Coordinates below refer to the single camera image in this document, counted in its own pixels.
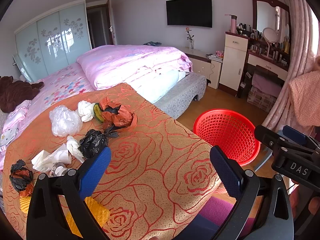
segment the wardrobe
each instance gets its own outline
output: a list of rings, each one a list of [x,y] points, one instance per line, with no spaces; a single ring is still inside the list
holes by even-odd
[[[15,33],[14,59],[35,82],[76,62],[91,47],[85,0],[56,7],[30,20]]]

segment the storage box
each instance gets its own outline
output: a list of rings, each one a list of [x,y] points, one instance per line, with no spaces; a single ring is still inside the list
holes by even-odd
[[[272,95],[266,94],[256,87],[252,86],[247,98],[247,102],[259,107],[260,109],[270,112],[271,108],[275,104],[277,98]]]

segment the vase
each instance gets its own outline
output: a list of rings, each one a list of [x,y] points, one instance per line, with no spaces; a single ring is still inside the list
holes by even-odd
[[[192,51],[195,50],[195,39],[192,39],[192,41],[190,41],[190,49]]]

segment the orange tablecloth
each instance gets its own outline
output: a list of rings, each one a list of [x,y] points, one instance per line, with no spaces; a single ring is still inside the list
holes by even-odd
[[[7,149],[4,162],[4,206],[18,233],[26,237],[27,215],[22,213],[19,194],[9,180],[10,167],[23,159],[31,170],[31,159],[41,150],[53,152],[66,137],[51,132],[49,112],[58,105],[76,110],[81,100],[99,102],[108,96],[128,105],[138,117],[137,127],[111,139],[112,160],[92,197],[110,210],[103,230],[111,239],[169,240],[197,215],[220,184],[209,159],[211,146],[138,95],[129,85],[79,94],[56,103],[41,113]],[[101,129],[96,120],[84,123],[82,138],[89,129]],[[75,158],[72,167],[79,167]],[[60,198],[64,211],[67,207]]]

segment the mirror frame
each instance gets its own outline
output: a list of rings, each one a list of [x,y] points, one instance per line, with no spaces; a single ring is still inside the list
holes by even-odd
[[[257,17],[258,17],[258,12],[257,12],[257,1],[262,1],[262,2],[267,2],[270,4],[272,7],[279,6],[282,9],[286,10],[289,14],[289,38],[290,38],[290,43],[291,41],[291,17],[290,17],[290,10],[289,6],[286,5],[283,2],[280,2],[279,0],[252,0],[252,5],[253,5],[253,23],[252,23],[252,28],[257,29]]]

